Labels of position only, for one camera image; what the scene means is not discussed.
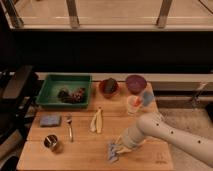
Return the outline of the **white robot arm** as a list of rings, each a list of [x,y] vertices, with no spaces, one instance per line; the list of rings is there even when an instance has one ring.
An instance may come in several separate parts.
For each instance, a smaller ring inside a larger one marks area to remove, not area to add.
[[[147,136],[164,140],[213,168],[213,140],[168,125],[160,113],[142,114],[119,136],[115,151],[122,154],[135,150]]]

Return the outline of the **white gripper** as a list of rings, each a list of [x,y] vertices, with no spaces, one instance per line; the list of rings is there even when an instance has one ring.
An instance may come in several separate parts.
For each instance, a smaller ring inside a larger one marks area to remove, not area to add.
[[[121,134],[121,144],[115,147],[117,154],[131,152],[131,149],[137,148],[146,138],[146,135],[136,126],[126,128]]]

